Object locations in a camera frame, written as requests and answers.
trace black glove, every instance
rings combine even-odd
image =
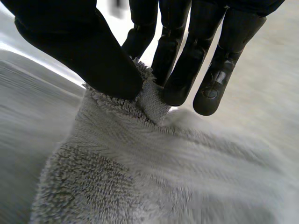
[[[122,47],[133,58],[140,58],[153,39],[158,2],[163,31],[152,68],[156,83],[164,87],[164,101],[169,105],[179,106],[186,100],[224,17],[217,50],[193,102],[195,111],[207,116],[217,110],[245,45],[264,24],[265,17],[284,0],[129,0],[135,25]],[[190,6],[189,35],[171,74]]]
[[[95,0],[1,0],[20,34],[96,90],[134,99],[142,79],[121,49]]]

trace towel fold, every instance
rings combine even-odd
[[[256,139],[167,120],[151,69],[135,61],[134,102],[86,85],[68,138],[49,158],[32,224],[285,224],[285,158]]]

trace gray towel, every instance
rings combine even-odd
[[[289,176],[254,138],[170,122],[151,70],[134,102],[86,85],[68,138],[41,175],[31,223],[285,224]]]

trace terry cloth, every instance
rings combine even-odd
[[[167,119],[151,69],[134,102],[92,87],[49,158],[32,224],[285,224],[285,159],[254,138]]]

